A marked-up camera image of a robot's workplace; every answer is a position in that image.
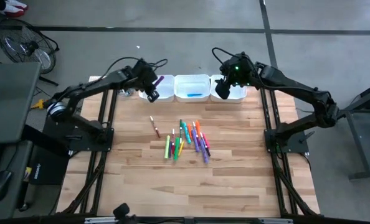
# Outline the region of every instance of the plastic container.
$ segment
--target plastic container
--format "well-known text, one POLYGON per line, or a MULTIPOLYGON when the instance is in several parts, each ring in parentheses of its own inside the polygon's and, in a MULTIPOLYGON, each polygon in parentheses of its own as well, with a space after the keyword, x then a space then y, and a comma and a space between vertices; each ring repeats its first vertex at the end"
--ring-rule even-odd
POLYGON ((174 94, 179 102, 207 101, 210 96, 210 77, 208 75, 177 75, 175 76, 174 94))
MULTIPOLYGON (((158 75, 164 76, 164 79, 156 87, 156 91, 159 93, 159 98, 154 103, 168 103, 174 100, 174 76, 172 75, 158 75)), ((140 98, 149 103, 148 96, 145 92, 139 91, 140 98)))
POLYGON ((223 77, 224 77, 223 75, 212 75, 210 77, 211 79, 211 96, 210 96, 211 101, 221 102, 221 103, 240 103, 242 102, 242 100, 247 95, 247 88, 245 86, 242 88, 240 86, 235 86, 235 87, 230 86, 230 89, 229 89, 230 93, 229 93, 228 99, 226 100, 221 99, 221 97, 217 94, 216 80, 219 80, 223 77))

